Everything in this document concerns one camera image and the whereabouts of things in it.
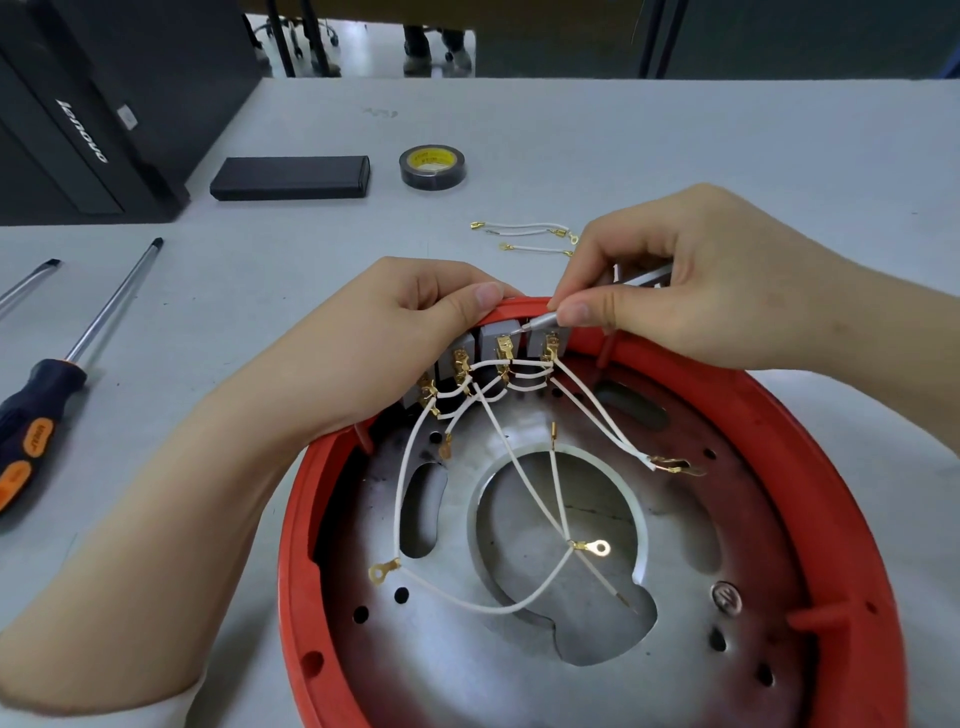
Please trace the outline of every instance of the floor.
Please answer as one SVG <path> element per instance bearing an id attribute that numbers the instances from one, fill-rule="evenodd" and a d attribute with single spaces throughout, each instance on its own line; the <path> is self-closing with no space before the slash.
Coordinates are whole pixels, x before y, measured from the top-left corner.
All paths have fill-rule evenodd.
<path id="1" fill-rule="evenodd" d="M 253 29 L 256 32 L 257 39 L 263 43 L 263 50 L 270 59 L 270 65 L 273 68 L 275 76 L 283 75 L 283 63 L 280 62 L 280 54 L 276 49 L 276 43 L 272 37 L 267 35 L 265 15 L 248 15 Z M 348 20 L 329 21 L 330 29 L 336 33 L 339 44 L 334 47 L 330 42 L 328 34 L 324 33 L 324 48 L 327 57 L 340 65 L 342 75 L 345 77 L 365 77 L 365 78 L 402 78 L 403 77 L 403 28 L 399 25 L 388 25 L 386 23 L 360 23 Z M 303 28 L 297 28 L 297 43 L 303 52 L 303 58 L 294 57 L 294 48 L 289 42 L 291 57 L 298 76 L 315 76 L 313 68 L 310 65 L 310 55 L 308 53 L 309 43 L 303 34 Z M 446 49 L 440 39 L 440 34 L 436 32 L 427 33 L 430 40 L 430 50 L 433 56 L 433 78 L 448 77 L 470 77 L 473 72 L 465 73 L 453 68 L 452 63 L 444 62 Z M 464 38 L 464 46 L 474 59 L 476 64 L 476 36 L 472 31 L 467 31 Z"/>

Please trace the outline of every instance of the fingernail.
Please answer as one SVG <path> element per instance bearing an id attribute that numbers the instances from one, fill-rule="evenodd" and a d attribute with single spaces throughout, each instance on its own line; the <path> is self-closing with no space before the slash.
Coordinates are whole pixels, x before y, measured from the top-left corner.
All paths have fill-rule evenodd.
<path id="1" fill-rule="evenodd" d="M 485 311 L 503 301 L 503 286 L 499 283 L 481 283 L 476 289 L 477 303 Z"/>
<path id="2" fill-rule="evenodd" d="M 589 323 L 590 308 L 586 303 L 561 303 L 557 323 L 562 327 L 579 327 Z"/>

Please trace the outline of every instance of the white table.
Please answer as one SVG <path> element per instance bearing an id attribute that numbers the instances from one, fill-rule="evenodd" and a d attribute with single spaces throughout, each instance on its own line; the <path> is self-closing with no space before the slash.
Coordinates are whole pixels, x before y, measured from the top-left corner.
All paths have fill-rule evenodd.
<path id="1" fill-rule="evenodd" d="M 0 230 L 0 290 L 64 265 L 0 317 L 0 393 L 66 353 L 155 235 L 167 240 L 60 438 L 49 477 L 0 519 L 0 625 L 58 571 L 135 469 L 217 382 L 382 255 L 461 258 L 552 291 L 565 258 L 503 253 L 476 219 L 599 214 L 724 184 L 838 252 L 960 293 L 960 82 L 264 81 L 166 226 Z M 416 144 L 461 149 L 468 179 L 404 186 Z M 226 156 L 369 155 L 366 200 L 218 203 Z M 960 465 L 854 391 L 758 375 L 846 478 L 897 592 L 914 726 L 960 715 Z M 191 726 L 292 726 L 276 630 L 276 552 L 291 477 L 269 504 Z"/>

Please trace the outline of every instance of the electrical tape roll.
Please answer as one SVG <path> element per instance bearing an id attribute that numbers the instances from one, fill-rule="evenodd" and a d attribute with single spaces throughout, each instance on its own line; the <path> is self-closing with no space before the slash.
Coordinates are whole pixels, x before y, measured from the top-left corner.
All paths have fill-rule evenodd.
<path id="1" fill-rule="evenodd" d="M 467 159 L 459 149 L 429 144 L 400 155 L 400 177 L 408 186 L 434 192 L 455 187 L 467 176 Z"/>

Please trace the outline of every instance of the computer tower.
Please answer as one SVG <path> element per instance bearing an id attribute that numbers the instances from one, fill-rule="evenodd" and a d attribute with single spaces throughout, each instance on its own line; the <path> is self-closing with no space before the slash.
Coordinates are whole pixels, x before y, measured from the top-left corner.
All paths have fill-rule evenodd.
<path id="1" fill-rule="evenodd" d="M 174 219 L 260 78 L 234 0 L 0 0 L 0 225 Z"/>

